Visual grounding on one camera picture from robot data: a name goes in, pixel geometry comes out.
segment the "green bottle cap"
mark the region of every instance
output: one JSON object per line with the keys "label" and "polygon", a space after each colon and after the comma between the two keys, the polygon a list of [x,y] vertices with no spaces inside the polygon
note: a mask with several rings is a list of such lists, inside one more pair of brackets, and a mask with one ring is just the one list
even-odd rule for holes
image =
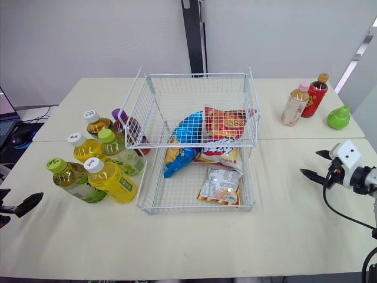
{"label": "green bottle cap", "polygon": [[350,109],[348,106],[342,106],[339,109],[331,111],[328,115],[329,127],[340,130],[348,125],[350,119]]}
{"label": "green bottle cap", "polygon": [[98,137],[100,138],[101,141],[104,143],[110,143],[113,140],[115,140],[116,136],[114,132],[110,129],[103,129],[98,133]]}
{"label": "green bottle cap", "polygon": [[47,161],[46,168],[53,174],[60,174],[68,168],[68,163],[59,157],[54,157]]}

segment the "laptop screen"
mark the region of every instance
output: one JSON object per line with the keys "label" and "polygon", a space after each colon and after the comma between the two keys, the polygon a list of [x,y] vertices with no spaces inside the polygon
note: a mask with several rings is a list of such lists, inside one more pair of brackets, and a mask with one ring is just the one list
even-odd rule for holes
{"label": "laptop screen", "polygon": [[16,110],[0,88],[0,120],[19,118]]}

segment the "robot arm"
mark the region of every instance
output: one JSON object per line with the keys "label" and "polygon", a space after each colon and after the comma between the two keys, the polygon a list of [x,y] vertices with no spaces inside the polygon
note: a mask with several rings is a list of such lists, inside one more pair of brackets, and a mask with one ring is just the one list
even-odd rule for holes
{"label": "robot arm", "polygon": [[[377,239],[377,229],[365,223],[352,219],[344,214],[334,210],[326,200],[326,189],[330,189],[335,183],[338,183],[348,189],[353,189],[360,195],[369,195],[375,198],[374,214],[377,223],[377,168],[361,167],[361,154],[358,152],[353,143],[349,140],[338,143],[335,147],[328,150],[316,152],[325,159],[331,160],[329,173],[326,178],[319,176],[316,172],[309,169],[300,169],[300,171],[310,180],[320,183],[323,186],[323,198],[328,207],[340,216],[359,223],[372,229],[372,237]],[[362,283],[366,282],[366,269],[368,263],[377,254],[377,248],[372,250],[366,257],[362,267]],[[377,283],[377,265],[369,267],[369,283]]]}

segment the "green pear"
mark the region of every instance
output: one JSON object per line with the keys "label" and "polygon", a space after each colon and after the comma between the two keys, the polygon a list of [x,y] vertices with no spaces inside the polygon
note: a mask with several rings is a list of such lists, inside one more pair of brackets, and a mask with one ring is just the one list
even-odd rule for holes
{"label": "green pear", "polygon": [[333,129],[340,130],[348,125],[350,117],[349,107],[342,106],[330,112],[328,115],[328,125]]}

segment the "wire shelf basket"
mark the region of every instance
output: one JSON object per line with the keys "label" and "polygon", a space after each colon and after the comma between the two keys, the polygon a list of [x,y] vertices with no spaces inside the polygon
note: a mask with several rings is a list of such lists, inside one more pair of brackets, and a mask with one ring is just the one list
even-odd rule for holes
{"label": "wire shelf basket", "polygon": [[[127,105],[141,72],[142,68],[122,109]],[[244,132],[239,139],[232,140],[232,147],[256,145],[260,109],[249,69],[248,73],[145,75],[136,102],[129,113],[133,119],[128,119],[124,124],[120,119],[121,112],[118,115],[127,133],[127,148],[213,147],[211,140],[205,135],[205,130],[200,133],[199,143],[172,143],[171,139],[174,129],[189,115],[203,111],[205,105],[218,110],[228,110],[229,113],[232,110],[242,111],[246,121]],[[161,139],[165,131],[170,134]],[[229,141],[224,139],[217,144],[221,146],[228,143]]]}
{"label": "wire shelf basket", "polygon": [[[164,127],[161,139],[170,132]],[[198,194],[208,179],[208,169],[224,169],[218,164],[191,163],[177,171],[173,177],[164,178],[164,159],[167,148],[158,148],[151,169],[150,180],[139,192],[136,205],[149,214],[185,212],[250,211],[254,204],[252,171],[245,150],[240,149],[245,174],[240,179],[240,204],[226,206],[217,202],[199,200]]]}

